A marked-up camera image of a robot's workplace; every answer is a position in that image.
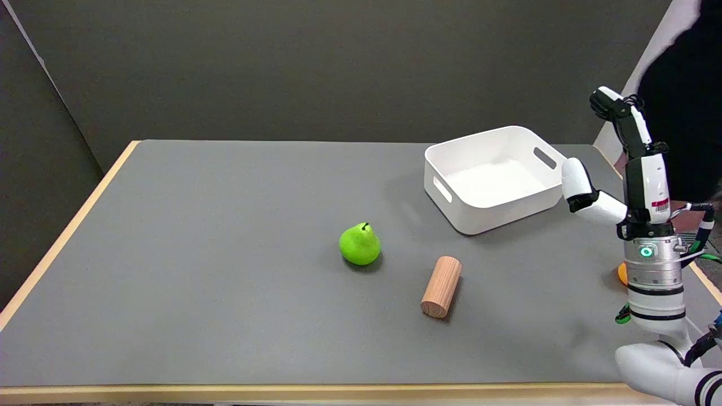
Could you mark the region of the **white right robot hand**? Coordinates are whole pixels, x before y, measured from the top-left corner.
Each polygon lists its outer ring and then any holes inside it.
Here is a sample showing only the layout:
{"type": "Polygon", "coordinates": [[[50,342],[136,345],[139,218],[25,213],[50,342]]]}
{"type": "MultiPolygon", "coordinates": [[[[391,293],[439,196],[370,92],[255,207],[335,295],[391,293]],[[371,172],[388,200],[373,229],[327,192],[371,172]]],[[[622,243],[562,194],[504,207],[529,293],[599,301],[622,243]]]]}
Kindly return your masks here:
{"type": "Polygon", "coordinates": [[[624,241],[670,235],[670,190],[663,159],[668,147],[652,141],[640,99],[601,86],[589,102],[599,118],[612,124],[627,157],[622,178],[624,200],[595,188],[580,159],[570,158],[561,169],[563,196],[570,212],[591,223],[613,224],[624,241]]]}

